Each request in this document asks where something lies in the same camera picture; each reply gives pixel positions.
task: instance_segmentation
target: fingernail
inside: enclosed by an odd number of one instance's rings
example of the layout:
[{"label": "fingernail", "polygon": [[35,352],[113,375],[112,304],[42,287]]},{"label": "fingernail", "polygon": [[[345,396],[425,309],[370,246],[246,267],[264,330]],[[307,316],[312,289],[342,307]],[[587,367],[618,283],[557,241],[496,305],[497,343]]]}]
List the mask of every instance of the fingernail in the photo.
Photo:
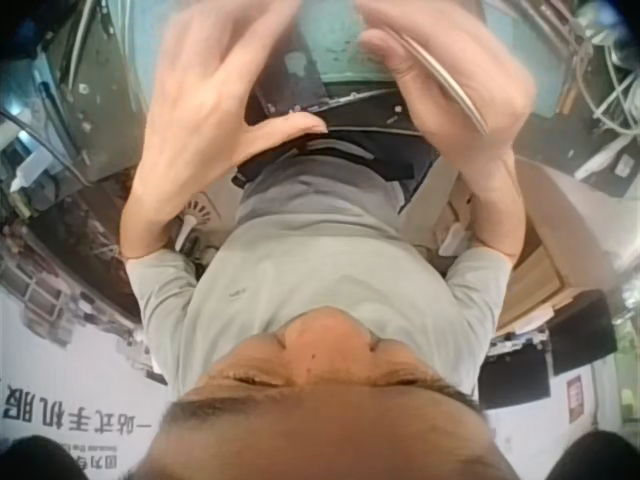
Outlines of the fingernail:
[{"label": "fingernail", "polygon": [[314,125],[311,129],[312,133],[329,133],[329,129],[326,125]]}]

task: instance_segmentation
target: forehead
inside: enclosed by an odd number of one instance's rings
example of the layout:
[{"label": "forehead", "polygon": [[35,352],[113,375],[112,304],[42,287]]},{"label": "forehead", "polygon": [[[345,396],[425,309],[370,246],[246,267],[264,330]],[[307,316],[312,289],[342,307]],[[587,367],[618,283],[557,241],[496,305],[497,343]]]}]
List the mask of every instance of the forehead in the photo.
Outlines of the forehead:
[{"label": "forehead", "polygon": [[198,476],[202,469],[228,469],[238,478],[269,470],[291,478],[291,469],[302,475],[312,464],[335,469],[361,463],[378,470],[398,465],[422,468],[428,458],[435,461],[452,451],[472,455],[488,442],[482,419],[442,395],[406,387],[325,387],[163,429],[149,459],[175,472],[195,469],[196,479],[205,478]]}]

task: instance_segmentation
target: eyebrow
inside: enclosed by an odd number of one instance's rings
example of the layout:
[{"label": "eyebrow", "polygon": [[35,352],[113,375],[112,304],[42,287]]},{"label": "eyebrow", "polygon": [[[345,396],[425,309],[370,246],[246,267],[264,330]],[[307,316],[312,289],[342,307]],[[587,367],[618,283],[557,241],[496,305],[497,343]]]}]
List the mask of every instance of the eyebrow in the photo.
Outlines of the eyebrow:
[{"label": "eyebrow", "polygon": [[[471,409],[477,415],[487,421],[480,405],[469,395],[443,381],[423,380],[411,385],[381,385],[371,388],[419,388],[447,397],[465,407]],[[207,398],[204,400],[192,400],[187,402],[173,402],[162,418],[161,426],[184,424],[194,421],[210,420],[226,415],[247,414],[266,402],[274,401],[288,396],[291,390],[282,388],[280,394],[272,393],[268,396],[242,396]]]}]

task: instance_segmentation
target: gray t-shirt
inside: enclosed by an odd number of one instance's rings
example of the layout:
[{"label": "gray t-shirt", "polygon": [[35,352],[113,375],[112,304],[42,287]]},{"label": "gray t-shirt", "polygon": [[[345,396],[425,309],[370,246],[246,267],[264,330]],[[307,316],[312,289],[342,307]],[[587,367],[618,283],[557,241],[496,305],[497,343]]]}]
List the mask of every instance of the gray t-shirt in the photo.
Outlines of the gray t-shirt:
[{"label": "gray t-shirt", "polygon": [[127,263],[151,352],[176,395],[247,337],[332,306],[411,346],[472,393],[511,264],[474,248],[443,279],[398,235],[398,185],[330,157],[284,159],[246,190],[199,282],[182,255]]}]

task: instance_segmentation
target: wrist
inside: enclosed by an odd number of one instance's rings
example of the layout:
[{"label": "wrist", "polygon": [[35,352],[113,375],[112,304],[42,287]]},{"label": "wrist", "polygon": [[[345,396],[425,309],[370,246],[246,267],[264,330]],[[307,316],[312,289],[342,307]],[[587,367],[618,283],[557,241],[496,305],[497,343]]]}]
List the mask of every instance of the wrist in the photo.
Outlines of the wrist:
[{"label": "wrist", "polygon": [[490,161],[465,167],[460,174],[476,197],[503,197],[505,188],[514,189],[520,194],[512,150],[498,153]]},{"label": "wrist", "polygon": [[143,258],[165,248],[171,237],[171,221],[154,212],[145,198],[132,192],[120,222],[120,250],[127,260]]}]

